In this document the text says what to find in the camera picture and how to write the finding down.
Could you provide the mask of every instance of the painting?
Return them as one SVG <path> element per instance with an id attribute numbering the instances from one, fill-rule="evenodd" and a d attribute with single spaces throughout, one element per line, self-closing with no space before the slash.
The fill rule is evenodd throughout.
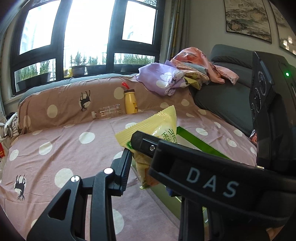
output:
<path id="1" fill-rule="evenodd" d="M 226 32 L 271 43 L 271 32 L 262 0 L 224 0 Z"/>
<path id="2" fill-rule="evenodd" d="M 279 33 L 279 46 L 296 56 L 296 36 L 281 12 L 272 3 L 276 25 Z"/>

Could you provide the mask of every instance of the window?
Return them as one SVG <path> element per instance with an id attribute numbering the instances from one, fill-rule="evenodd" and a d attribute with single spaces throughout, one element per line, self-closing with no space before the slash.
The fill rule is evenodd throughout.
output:
<path id="1" fill-rule="evenodd" d="M 159 61 L 165 0 L 30 0 L 11 49 L 13 94 Z"/>

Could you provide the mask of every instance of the yellow bottle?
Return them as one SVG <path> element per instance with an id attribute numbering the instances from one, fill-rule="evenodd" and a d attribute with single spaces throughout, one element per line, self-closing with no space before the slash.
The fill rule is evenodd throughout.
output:
<path id="1" fill-rule="evenodd" d="M 127 114 L 135 114 L 138 112 L 137 101 L 135 98 L 135 90 L 128 89 L 124 91 L 125 95 L 125 105 L 126 105 L 126 113 Z"/>

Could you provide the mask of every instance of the yellow snack bag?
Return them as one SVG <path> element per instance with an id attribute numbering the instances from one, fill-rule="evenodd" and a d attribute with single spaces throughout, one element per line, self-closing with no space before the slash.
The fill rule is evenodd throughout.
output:
<path id="1" fill-rule="evenodd" d="M 158 181 L 148 174 L 152 159 L 145 154 L 135 151 L 131 146 L 131 136 L 136 131 L 142 131 L 158 138 L 177 143 L 177 115 L 175 107 L 172 105 L 115 135 L 119 144 L 133 153 L 142 188 L 147 189 L 157 185 Z"/>

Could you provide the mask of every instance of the camera lens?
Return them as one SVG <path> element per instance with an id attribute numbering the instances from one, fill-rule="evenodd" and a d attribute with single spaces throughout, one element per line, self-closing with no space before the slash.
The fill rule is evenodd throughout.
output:
<path id="1" fill-rule="evenodd" d="M 259 86 L 260 86 L 261 94 L 265 95 L 266 94 L 266 81 L 265 81 L 264 74 L 261 71 L 258 72 L 258 79 L 259 79 Z"/>
<path id="2" fill-rule="evenodd" d="M 252 112 L 252 117 L 254 119 L 255 118 L 255 106 L 254 106 L 254 103 L 252 103 L 252 105 L 251 105 L 251 112 Z"/>
<path id="3" fill-rule="evenodd" d="M 255 101 L 255 107 L 257 112 L 259 112 L 260 108 L 261 108 L 261 100 L 260 100 L 260 94 L 258 89 L 255 89 L 255 93 L 254 93 L 254 101 Z"/>

